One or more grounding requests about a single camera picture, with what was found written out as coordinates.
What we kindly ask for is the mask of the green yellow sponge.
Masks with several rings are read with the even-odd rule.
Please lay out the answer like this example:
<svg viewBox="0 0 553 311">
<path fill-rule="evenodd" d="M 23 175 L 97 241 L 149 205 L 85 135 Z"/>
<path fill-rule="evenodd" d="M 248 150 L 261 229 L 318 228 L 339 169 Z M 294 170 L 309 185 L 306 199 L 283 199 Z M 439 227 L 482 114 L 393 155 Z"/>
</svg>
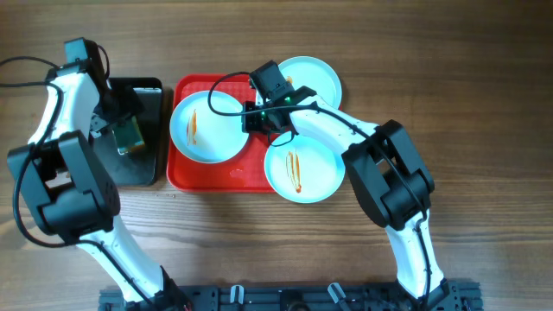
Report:
<svg viewBox="0 0 553 311">
<path fill-rule="evenodd" d="M 145 142 L 135 116 L 113 125 L 112 133 L 120 155 L 133 153 L 145 147 Z"/>
</svg>

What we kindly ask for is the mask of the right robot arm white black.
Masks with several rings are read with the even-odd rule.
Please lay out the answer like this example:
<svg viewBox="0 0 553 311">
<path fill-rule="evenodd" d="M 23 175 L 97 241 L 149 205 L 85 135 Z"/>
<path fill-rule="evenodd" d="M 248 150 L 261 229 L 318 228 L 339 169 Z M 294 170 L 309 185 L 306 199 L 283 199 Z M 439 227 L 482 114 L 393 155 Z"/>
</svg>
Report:
<svg viewBox="0 0 553 311">
<path fill-rule="evenodd" d="M 361 209 L 386 231 L 399 285 L 429 308 L 444 279 L 429 234 L 435 183 L 406 129 L 394 120 L 361 121 L 306 86 L 266 104 L 248 102 L 243 113 L 247 132 L 288 130 L 341 157 Z"/>
</svg>

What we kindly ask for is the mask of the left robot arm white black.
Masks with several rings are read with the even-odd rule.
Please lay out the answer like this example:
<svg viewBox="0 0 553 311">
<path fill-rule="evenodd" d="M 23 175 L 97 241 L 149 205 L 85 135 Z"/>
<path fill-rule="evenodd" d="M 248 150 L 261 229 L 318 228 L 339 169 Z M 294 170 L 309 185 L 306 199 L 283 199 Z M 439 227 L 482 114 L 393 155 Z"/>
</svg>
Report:
<svg viewBox="0 0 553 311">
<path fill-rule="evenodd" d="M 139 112 L 137 91 L 162 89 L 156 78 L 107 79 L 92 60 L 52 66 L 41 82 L 48 102 L 27 145 L 8 153 L 15 179 L 14 218 L 19 202 L 58 247 L 76 245 L 117 283 L 126 310 L 189 310 L 191 300 L 165 269 L 131 236 L 120 212 L 116 183 L 88 142 L 98 118 L 108 123 Z"/>
</svg>

